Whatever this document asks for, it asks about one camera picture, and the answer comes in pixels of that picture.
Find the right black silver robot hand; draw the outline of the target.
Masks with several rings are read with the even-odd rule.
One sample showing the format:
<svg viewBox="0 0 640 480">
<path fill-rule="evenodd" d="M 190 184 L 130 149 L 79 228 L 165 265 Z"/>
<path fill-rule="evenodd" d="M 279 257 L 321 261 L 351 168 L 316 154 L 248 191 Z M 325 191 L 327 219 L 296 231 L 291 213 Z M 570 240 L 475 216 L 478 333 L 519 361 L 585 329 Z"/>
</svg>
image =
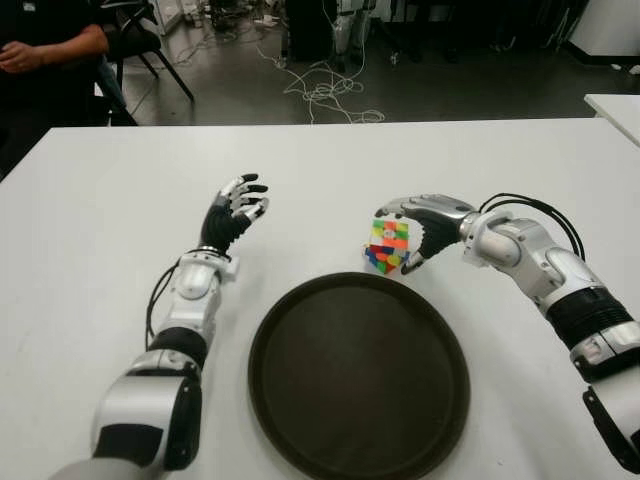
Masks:
<svg viewBox="0 0 640 480">
<path fill-rule="evenodd" d="M 422 194 L 391 200 L 375 216 L 408 218 L 421 226 L 420 246 L 401 267 L 401 273 L 408 275 L 443 249 L 458 243 L 463 221 L 476 212 L 472 205 L 447 195 Z"/>
</svg>

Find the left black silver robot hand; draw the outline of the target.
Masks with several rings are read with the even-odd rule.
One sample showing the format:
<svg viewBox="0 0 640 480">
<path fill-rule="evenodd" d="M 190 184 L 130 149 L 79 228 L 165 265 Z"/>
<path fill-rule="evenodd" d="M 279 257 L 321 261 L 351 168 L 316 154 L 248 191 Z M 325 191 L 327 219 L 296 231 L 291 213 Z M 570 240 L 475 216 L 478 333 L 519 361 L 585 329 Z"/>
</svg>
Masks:
<svg viewBox="0 0 640 480">
<path fill-rule="evenodd" d="M 240 175 L 219 190 L 205 215 L 199 247 L 226 253 L 266 213 L 269 199 L 264 194 L 268 187 L 259 184 L 258 179 L 256 173 Z"/>
</svg>

